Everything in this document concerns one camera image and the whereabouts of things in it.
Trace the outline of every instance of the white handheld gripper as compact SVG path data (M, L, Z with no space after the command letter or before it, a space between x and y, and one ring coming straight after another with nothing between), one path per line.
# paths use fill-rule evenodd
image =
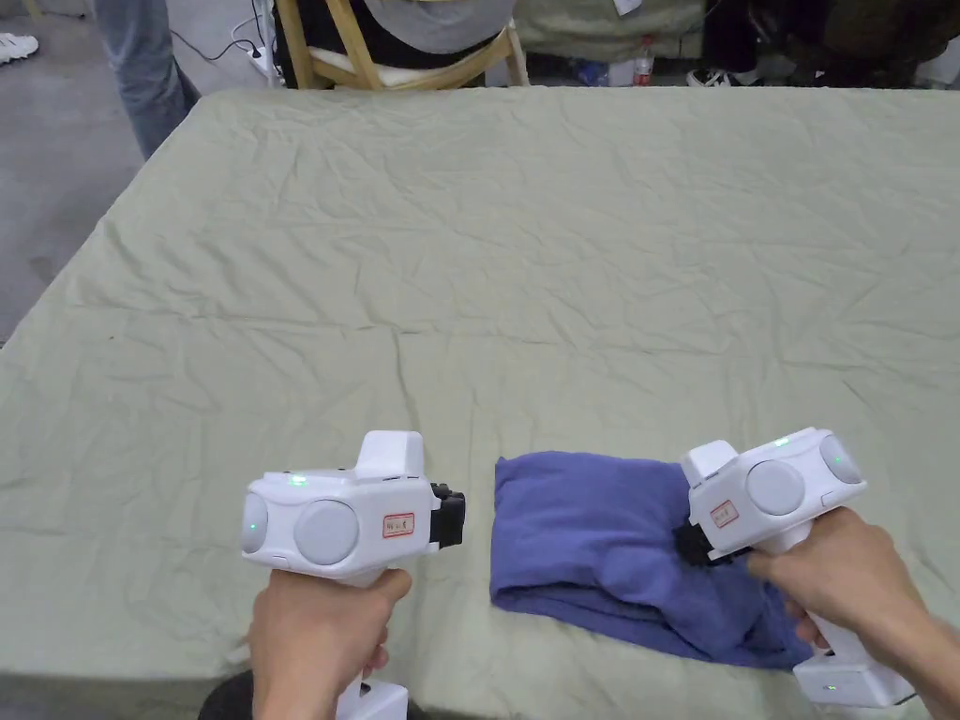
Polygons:
M690 484L692 531L710 561L757 547L779 554L806 539L817 516L867 489L829 430L808 427L737 453L717 440L681 460ZM793 672L815 703L887 708L914 694L904 678L870 657L854 633L813 616L830 652Z
M367 433L353 469L268 472L250 484L243 557L357 587L392 563L463 541L467 504L423 474L423 437ZM405 720L407 690L357 678L338 720Z

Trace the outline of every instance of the electrical cable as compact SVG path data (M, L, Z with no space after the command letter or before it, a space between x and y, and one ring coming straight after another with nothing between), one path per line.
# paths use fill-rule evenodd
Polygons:
M193 50L193 52L195 52L197 55L199 55L201 58L203 58L203 59L206 60L207 62L214 62L214 61L216 61L216 60L219 60L220 58L222 58L224 55L227 54L227 50L229 50L231 47L233 47L234 45L240 45L240 44L242 44L242 43L244 43L244 42L250 44L251 48L253 49L253 56L254 56L255 58L259 58L259 57L260 57L260 51L259 51L259 49L257 48L257 46L254 44L254 42L253 42L252 40L239 39L239 40L232 40L232 41L230 42L230 45L228 45L227 47L225 47L225 48L223 49L223 51L221 51L220 55L217 55L217 56L215 56L215 57L213 57L213 58L209 58L208 56L204 55L203 51L202 51L200 48L198 48L196 45L194 45L192 42L190 42L188 39L186 39L184 36L182 36L182 35L181 35L180 33L178 33L176 30L174 30L173 28L171 28L171 29L170 29L170 32L171 32L171 34L173 34L174 36L176 36L176 37L180 40L180 42L182 42L182 43L183 43L184 45L186 45L188 48L190 48L191 50Z
M85 12L59 12L56 10L44 10L45 15L55 15L56 17L70 17L74 20L86 20Z
M254 15L253 17L248 17L248 18L247 18L246 20L244 20L243 22L238 22L236 25L234 25L234 26L233 26L233 30L230 31L230 39L231 39L231 40L236 40L236 39L238 39L238 38L237 38L237 31L240 30L240 28L242 28L244 25L250 25L257 17L258 17L258 15Z
M266 40L263 39L263 31L260 30L260 13L256 11L256 0L250 0L250 6L253 8L253 20L256 22L256 35L260 38L260 46L267 47Z

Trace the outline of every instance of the gray floor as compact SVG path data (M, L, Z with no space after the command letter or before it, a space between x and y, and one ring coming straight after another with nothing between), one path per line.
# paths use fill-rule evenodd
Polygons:
M168 4L171 26L209 56L227 45L230 28L252 15L245 0ZM0 32L40 41L36 56L0 66L2 345L142 159L92 20L48 16L37 24L0 17ZM254 35L252 25L239 34ZM230 50L212 65L175 42L180 64L204 93L265 84L242 50Z

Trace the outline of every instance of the dark clothing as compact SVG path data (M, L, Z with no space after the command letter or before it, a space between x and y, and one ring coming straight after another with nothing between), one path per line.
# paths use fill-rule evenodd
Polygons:
M704 62L731 73L756 70L758 36L747 11L749 0L708 0Z
M335 53L347 52L344 42L337 32L337 26L330 15L330 9L324 0L300 0L300 19L303 23L303 34L306 44L310 47L319 47ZM477 50L489 45L493 37L477 43L466 50L448 55L424 53L411 47L402 40L388 33L370 13L370 9L363 0L350 0L350 7L356 15L357 25L367 42L370 56L374 62L391 67L404 67L411 70L432 70L438 67L448 67L458 60L472 55ZM290 51L287 48L283 25L279 13L274 5L274 22L276 25L276 63L280 66L283 79L287 87L297 87L297 78L294 75L294 66L290 61Z
M197 720L252 720L253 673L234 675L217 685L204 700ZM428 720L428 715L412 701L407 706L407 720Z

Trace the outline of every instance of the wooden chair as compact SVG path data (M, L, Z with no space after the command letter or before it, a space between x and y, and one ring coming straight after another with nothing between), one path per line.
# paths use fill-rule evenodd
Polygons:
M297 0L276 0L280 24L287 38L290 60L300 88L330 87L336 83L363 90L448 90L462 87L501 60L507 62L513 84L530 84L526 59L513 21L489 45L462 60L436 70L409 70L373 62L349 0L325 2L347 49L346 55L309 47L303 34Z

